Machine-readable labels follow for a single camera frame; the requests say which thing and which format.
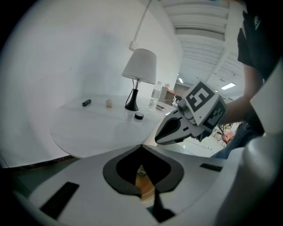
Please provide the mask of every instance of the plastic bottle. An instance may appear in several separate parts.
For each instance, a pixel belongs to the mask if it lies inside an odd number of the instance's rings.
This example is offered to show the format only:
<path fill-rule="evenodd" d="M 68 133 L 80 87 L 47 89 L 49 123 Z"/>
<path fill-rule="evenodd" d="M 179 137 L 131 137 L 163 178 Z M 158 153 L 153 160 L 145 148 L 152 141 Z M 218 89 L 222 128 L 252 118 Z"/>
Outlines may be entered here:
<path fill-rule="evenodd" d="M 149 109 L 153 110 L 156 108 L 157 102 L 159 100 L 161 91 L 162 91 L 162 82 L 158 81 L 157 84 L 155 85 L 155 87 L 153 88 L 152 94 L 151 94 L 151 99 L 150 99 L 150 103 L 149 103 Z"/>

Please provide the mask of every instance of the round white table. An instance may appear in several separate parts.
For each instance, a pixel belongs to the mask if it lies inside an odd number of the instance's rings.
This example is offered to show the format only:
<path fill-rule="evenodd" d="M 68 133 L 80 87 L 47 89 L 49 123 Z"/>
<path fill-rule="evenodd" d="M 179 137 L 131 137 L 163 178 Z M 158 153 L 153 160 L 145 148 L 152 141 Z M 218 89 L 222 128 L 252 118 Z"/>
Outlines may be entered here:
<path fill-rule="evenodd" d="M 86 107 L 82 103 L 92 102 Z M 106 100 L 113 101 L 112 108 Z M 148 110 L 148 99 L 137 99 L 137 112 L 144 118 L 134 117 L 136 112 L 125 109 L 126 96 L 97 95 L 71 101 L 60 107 L 54 114 L 50 133 L 55 143 L 68 154 L 86 158 L 114 149 L 143 143 L 157 123 L 174 110 L 158 102 L 166 111 Z"/>

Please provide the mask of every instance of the person's arm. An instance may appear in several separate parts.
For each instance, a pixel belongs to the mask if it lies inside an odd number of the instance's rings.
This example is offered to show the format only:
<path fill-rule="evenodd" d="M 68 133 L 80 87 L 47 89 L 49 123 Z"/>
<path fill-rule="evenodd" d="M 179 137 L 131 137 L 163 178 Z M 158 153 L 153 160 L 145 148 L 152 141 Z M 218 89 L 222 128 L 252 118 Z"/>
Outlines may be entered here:
<path fill-rule="evenodd" d="M 248 65 L 244 66 L 245 88 L 244 95 L 226 105 L 227 111 L 220 124 L 243 121 L 245 115 L 252 109 L 250 100 L 262 87 L 263 80 L 259 72 Z"/>

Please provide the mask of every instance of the jeans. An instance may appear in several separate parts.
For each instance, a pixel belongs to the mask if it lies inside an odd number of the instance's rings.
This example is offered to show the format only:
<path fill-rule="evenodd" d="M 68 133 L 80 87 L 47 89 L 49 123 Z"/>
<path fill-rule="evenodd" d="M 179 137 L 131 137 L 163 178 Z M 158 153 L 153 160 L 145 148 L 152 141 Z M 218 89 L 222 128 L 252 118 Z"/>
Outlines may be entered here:
<path fill-rule="evenodd" d="M 238 148 L 238 147 L 244 147 L 250 140 L 260 135 L 261 134 L 254 131 L 253 128 L 249 124 L 247 123 L 241 124 L 239 125 L 233 139 L 227 144 L 225 148 L 223 148 L 221 151 L 214 154 L 212 158 L 227 159 L 230 152 L 233 149 Z"/>

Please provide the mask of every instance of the ceiling light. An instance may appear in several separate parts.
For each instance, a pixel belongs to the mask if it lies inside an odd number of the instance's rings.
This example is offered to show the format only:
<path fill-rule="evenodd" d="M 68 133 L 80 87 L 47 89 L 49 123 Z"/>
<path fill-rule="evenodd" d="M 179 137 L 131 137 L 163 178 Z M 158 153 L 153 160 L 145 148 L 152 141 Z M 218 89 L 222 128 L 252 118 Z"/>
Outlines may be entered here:
<path fill-rule="evenodd" d="M 234 83 L 230 83 L 230 84 L 228 84 L 227 86 L 222 87 L 221 89 L 227 90 L 227 89 L 229 89 L 229 88 L 231 88 L 231 87 L 234 87 L 234 86 L 235 86 Z"/>

